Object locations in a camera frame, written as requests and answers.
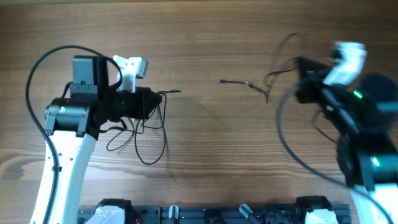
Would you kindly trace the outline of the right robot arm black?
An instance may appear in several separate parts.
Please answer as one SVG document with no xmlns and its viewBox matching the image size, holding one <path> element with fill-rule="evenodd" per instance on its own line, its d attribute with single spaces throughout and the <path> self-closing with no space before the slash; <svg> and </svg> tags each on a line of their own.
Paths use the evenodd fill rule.
<svg viewBox="0 0 398 224">
<path fill-rule="evenodd" d="M 300 103 L 315 103 L 337 129 L 337 163 L 351 189 L 357 213 L 370 223 L 397 223 L 397 146 L 390 138 L 397 116 L 397 85 L 370 73 L 358 86 L 327 84 L 333 66 L 296 59 Z"/>
</svg>

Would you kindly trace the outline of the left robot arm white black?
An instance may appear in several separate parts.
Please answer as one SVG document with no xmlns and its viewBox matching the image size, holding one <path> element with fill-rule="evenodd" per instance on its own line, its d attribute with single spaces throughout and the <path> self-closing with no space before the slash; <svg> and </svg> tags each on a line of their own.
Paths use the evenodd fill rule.
<svg viewBox="0 0 398 224">
<path fill-rule="evenodd" d="M 148 87 L 136 86 L 144 78 L 148 63 L 142 57 L 113 57 L 121 71 L 119 87 L 111 87 L 108 60 L 102 56 L 73 58 L 70 97 L 55 98 L 45 110 L 44 129 L 55 147 L 46 150 L 39 194 L 31 223 L 75 223 L 88 162 L 107 121 L 122 117 L 147 119 L 160 104 L 161 97 Z M 53 171 L 58 171 L 55 193 L 51 193 Z"/>
</svg>

